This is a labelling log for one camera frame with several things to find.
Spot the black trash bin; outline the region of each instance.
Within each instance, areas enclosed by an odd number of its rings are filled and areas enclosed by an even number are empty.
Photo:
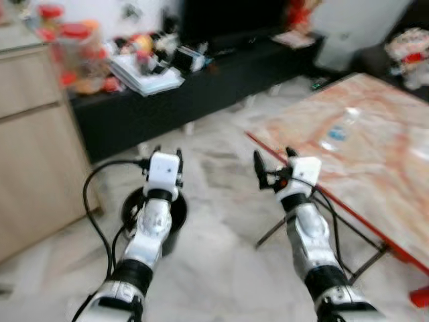
[[[143,195],[143,187],[133,191],[125,200],[121,218],[122,222],[127,228],[127,231],[131,231],[135,226],[135,220],[133,220],[133,214],[135,213],[135,207],[140,210],[145,203],[145,197]],[[179,192],[178,198],[172,203],[170,213],[172,215],[172,228],[165,242],[162,244],[162,256],[165,257],[170,255],[174,247],[176,246],[177,239],[179,237],[180,229],[183,227],[186,221],[186,215],[188,213],[188,205],[183,197],[183,194]]]

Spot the red table edge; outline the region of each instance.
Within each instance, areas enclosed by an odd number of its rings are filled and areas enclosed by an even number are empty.
[[[273,151],[268,145],[261,142],[256,136],[254,136],[252,133],[245,131],[245,134],[253,140],[258,146],[263,148],[266,152],[270,153],[274,158],[279,160],[280,162],[283,162],[284,164],[287,164],[288,161],[284,159],[282,156],[280,156],[277,152]],[[344,204],[340,199],[336,198],[332,193],[327,191],[321,186],[318,186],[318,188],[331,200],[333,200],[338,206],[343,208],[347,213],[358,219],[363,225],[365,225],[369,230],[371,230],[375,235],[380,237],[388,246],[392,248],[392,250],[405,262],[409,262],[413,264],[415,267],[423,271],[425,274],[429,275],[429,268],[427,268],[425,265],[423,265],[421,262],[419,262],[415,257],[409,255],[407,251],[399,247],[394,241],[389,239],[386,235],[381,233],[377,228],[375,228],[370,222],[368,222],[366,219],[364,219],[362,216],[357,214],[355,211],[353,211],[350,207],[348,207],[346,204]],[[417,290],[410,293],[410,299],[417,307],[426,307],[429,306],[429,288],[423,288],[421,290]]]

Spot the cabinet drawer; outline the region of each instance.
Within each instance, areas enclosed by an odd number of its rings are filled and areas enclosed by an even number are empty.
[[[3,260],[84,215],[87,164],[64,106],[0,123],[0,155]]]
[[[45,48],[14,57],[0,56],[0,118],[59,99],[54,69]]]

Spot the marble floor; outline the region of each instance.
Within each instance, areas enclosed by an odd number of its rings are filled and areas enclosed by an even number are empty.
[[[182,148],[189,212],[175,252],[161,261],[150,286],[146,321],[316,321],[311,298],[295,275],[284,229],[259,250],[253,248],[283,213],[271,192],[259,192],[252,166],[255,146],[243,134],[310,95],[309,84],[296,78],[275,97],[260,93],[252,107],[237,104],[198,120],[193,136],[176,130],[148,142],[166,151]],[[134,149],[120,157],[136,155]],[[106,213],[98,220],[110,240],[120,227],[121,203],[142,183],[140,171],[127,166],[99,176]],[[343,257],[356,268],[373,249],[340,229]],[[119,248],[124,246],[120,239]],[[103,281],[106,264],[87,219],[76,222],[0,265],[0,321],[70,321]],[[389,321],[429,321],[428,311],[413,308],[407,296],[427,284],[427,276],[391,255],[357,282]]]

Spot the marble table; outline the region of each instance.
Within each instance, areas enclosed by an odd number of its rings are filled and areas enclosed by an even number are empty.
[[[348,108],[360,114],[321,146]],[[247,135],[279,160],[291,146],[322,160],[320,186],[396,254],[429,275],[429,105],[366,74],[356,74],[287,107]],[[422,293],[416,304],[422,305]]]

